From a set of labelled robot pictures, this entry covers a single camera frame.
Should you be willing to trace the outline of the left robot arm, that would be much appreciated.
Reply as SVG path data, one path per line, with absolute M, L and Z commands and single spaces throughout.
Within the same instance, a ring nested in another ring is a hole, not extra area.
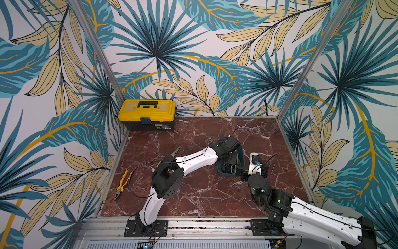
M 167 155 L 153 172 L 150 194 L 144 207 L 134 218 L 133 235 L 136 237 L 152 235 L 154 223 L 163 203 L 179 191 L 186 175 L 214 164 L 232 166 L 233 172 L 237 173 L 244 167 L 244 159 L 240 157 L 242 153 L 242 144 L 236 138 L 228 136 L 187 156 Z

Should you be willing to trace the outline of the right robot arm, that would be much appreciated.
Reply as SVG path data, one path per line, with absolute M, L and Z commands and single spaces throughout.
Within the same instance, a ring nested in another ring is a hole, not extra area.
M 253 202 L 265 209 L 269 217 L 257 232 L 277 231 L 302 236 L 336 249 L 375 249 L 373 222 L 337 215 L 313 206 L 292 194 L 273 188 L 267 179 L 268 167 L 259 159 L 249 163 L 241 179 L 248 183 Z

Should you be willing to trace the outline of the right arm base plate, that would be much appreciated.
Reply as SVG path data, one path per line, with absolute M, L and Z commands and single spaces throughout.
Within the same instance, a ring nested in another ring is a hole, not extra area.
M 282 236 L 284 234 L 282 224 L 274 220 L 250 220 L 248 229 L 255 237 Z

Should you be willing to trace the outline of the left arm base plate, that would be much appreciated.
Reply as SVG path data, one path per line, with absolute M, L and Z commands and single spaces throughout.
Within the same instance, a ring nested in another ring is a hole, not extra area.
M 168 225 L 168 220 L 156 220 L 153 224 L 148 226 L 144 226 L 140 220 L 128 220 L 124 231 L 124 237 L 165 237 L 167 236 Z

